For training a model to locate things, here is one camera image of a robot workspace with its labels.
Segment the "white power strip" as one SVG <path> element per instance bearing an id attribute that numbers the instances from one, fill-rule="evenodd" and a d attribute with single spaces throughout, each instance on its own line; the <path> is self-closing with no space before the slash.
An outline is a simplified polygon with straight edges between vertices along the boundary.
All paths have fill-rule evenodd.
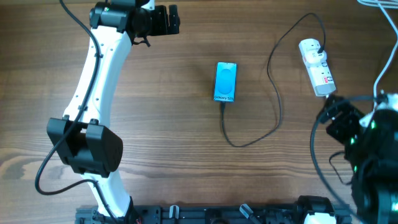
<path id="1" fill-rule="evenodd" d="M 316 39 L 304 39 L 299 43 L 298 47 L 303 59 L 304 53 L 308 52 L 309 50 L 319 51 L 321 45 Z M 327 62 L 322 63 L 322 66 L 319 67 L 305 66 L 305 68 L 307 69 L 315 96 L 327 97 L 336 90 L 336 85 Z"/>

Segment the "turquoise screen smartphone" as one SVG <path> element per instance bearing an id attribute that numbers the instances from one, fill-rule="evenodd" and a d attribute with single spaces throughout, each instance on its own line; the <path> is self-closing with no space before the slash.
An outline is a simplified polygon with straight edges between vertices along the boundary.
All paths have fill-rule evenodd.
<path id="1" fill-rule="evenodd" d="M 234 102 L 236 89 L 237 64 L 218 62 L 215 74 L 213 99 L 220 102 Z"/>

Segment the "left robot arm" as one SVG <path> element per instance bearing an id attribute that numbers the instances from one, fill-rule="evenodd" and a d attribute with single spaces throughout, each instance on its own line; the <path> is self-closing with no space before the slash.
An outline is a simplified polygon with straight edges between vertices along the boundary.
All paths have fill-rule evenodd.
<path id="1" fill-rule="evenodd" d="M 132 47 L 146 44 L 150 36 L 178 34 L 178 8 L 154 1 L 103 1 L 91 9 L 89 20 L 90 45 L 78 86 L 63 116 L 49 120 L 47 134 L 53 153 L 95 196 L 98 207 L 88 221 L 139 223 L 118 171 L 123 141 L 109 128 L 111 105 Z"/>

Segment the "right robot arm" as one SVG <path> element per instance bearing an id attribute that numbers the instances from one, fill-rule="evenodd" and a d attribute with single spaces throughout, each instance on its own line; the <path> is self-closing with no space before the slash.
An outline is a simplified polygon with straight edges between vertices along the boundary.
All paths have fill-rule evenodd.
<path id="1" fill-rule="evenodd" d="M 356 211 L 331 187 L 318 164 L 315 135 L 324 123 L 329 123 L 327 133 L 345 147 L 342 154 L 353 171 L 347 184 Z M 361 223 L 397 223 L 397 94 L 327 96 L 309 147 L 320 180 L 344 210 Z"/>

